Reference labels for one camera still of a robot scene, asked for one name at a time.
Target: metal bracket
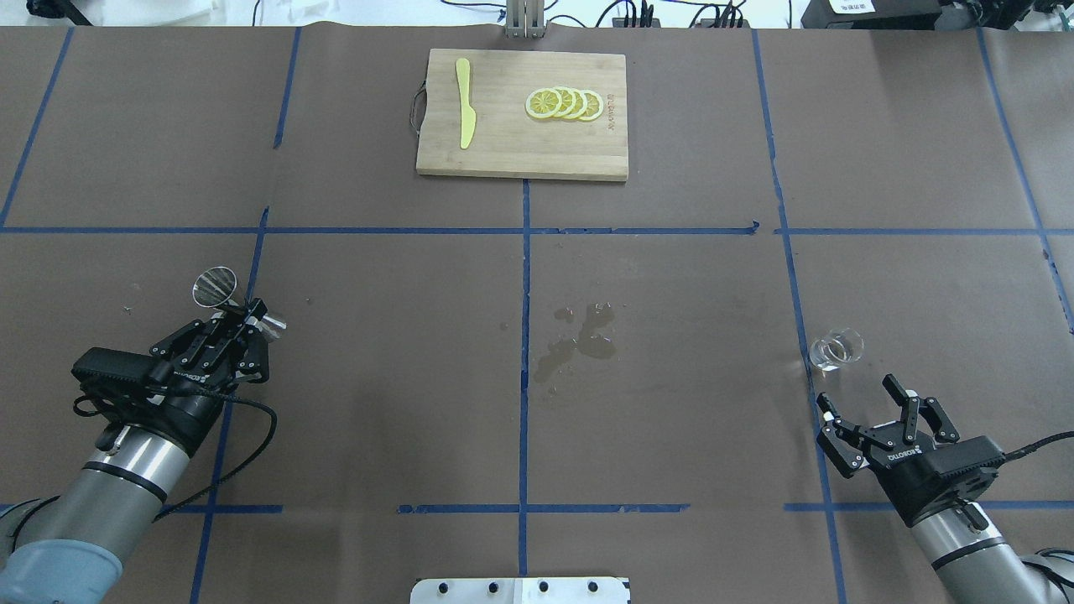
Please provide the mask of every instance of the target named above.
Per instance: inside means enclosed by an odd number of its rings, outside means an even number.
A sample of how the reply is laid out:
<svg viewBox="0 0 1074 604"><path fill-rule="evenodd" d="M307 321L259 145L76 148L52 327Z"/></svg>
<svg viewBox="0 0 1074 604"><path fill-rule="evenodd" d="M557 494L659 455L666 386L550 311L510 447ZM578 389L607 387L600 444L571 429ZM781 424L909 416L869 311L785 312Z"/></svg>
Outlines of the metal bracket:
<svg viewBox="0 0 1074 604"><path fill-rule="evenodd" d="M508 38L545 38L545 0L507 0L505 18Z"/></svg>
<svg viewBox="0 0 1074 604"><path fill-rule="evenodd" d="M629 604L630 581L621 577L423 579L410 604Z"/></svg>

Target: table surface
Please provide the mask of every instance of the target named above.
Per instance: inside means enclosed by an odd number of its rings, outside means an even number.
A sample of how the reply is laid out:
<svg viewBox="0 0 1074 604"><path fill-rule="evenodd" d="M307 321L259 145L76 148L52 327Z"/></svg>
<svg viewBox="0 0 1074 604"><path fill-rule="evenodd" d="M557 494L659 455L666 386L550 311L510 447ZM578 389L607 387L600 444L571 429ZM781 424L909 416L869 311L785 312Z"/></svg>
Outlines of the table surface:
<svg viewBox="0 0 1074 604"><path fill-rule="evenodd" d="M885 421L892 372L1007 450L1074 425L1074 38L320 24L0 47L0 503L64 488L102 429L70 412L71 364L203 316L202 270L290 321L241 391L278 409L275 443L154 527L110 602L590 574L639 603L940 602L875 480L821 462L813 396ZM625 54L629 179L419 176L431 47ZM596 305L609 358L572 343ZM839 327L862 360L809 371ZM227 414L177 494L265 426ZM1048 447L984 498L1019 551L1074 543L1071 460Z"/></svg>

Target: cutting board handle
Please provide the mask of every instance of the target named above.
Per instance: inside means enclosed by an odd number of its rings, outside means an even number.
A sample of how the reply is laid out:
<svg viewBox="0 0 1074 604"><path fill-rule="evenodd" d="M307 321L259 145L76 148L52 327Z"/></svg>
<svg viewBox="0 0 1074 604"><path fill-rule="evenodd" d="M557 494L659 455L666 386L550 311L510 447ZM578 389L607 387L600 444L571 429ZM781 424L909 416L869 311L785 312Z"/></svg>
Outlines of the cutting board handle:
<svg viewBox="0 0 1074 604"><path fill-rule="evenodd" d="M421 86L418 87L418 91L413 94L413 100L410 101L410 129L413 130L415 136L421 138L421 124L418 124L418 98L425 95L425 81L422 81ZM425 121L425 115L421 116L422 123Z"/></svg>

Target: metal plate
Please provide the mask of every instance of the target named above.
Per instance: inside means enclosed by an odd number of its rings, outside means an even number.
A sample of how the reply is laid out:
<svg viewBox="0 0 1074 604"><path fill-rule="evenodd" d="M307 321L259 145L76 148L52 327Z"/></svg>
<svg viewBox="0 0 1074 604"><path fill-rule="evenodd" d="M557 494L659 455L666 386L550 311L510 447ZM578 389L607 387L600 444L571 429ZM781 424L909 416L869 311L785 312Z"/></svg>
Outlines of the metal plate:
<svg viewBox="0 0 1074 604"><path fill-rule="evenodd" d="M423 579L410 590L410 604L477 602L628 604L630 581L621 577Z"/></svg>

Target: yellow knife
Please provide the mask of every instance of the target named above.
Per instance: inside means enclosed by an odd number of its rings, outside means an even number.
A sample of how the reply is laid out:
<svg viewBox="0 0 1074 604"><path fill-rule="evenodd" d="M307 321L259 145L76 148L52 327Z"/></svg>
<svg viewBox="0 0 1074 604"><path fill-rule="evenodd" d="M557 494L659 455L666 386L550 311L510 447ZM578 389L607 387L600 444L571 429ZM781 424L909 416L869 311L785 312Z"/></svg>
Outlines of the yellow knife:
<svg viewBox="0 0 1074 604"><path fill-rule="evenodd" d="M462 107L459 146L465 149L474 140L474 128L477 127L477 112L469 104L469 59L460 58L455 61L455 75L459 76L459 105Z"/></svg>

